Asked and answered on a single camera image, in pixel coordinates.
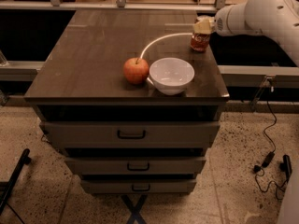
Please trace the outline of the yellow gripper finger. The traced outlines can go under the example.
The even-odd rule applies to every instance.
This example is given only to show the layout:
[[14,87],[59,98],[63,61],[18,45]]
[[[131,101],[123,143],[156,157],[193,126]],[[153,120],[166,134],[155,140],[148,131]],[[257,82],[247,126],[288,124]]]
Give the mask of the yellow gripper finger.
[[214,32],[214,20],[212,18],[200,18],[193,25],[196,34],[210,35]]

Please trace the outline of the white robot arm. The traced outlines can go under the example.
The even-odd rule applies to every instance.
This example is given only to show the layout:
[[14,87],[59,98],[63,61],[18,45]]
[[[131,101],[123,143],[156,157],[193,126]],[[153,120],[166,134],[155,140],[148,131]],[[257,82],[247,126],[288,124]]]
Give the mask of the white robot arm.
[[193,32],[221,36],[263,35],[276,42],[299,66],[299,4],[296,0],[248,0],[220,9],[214,17],[200,16]]

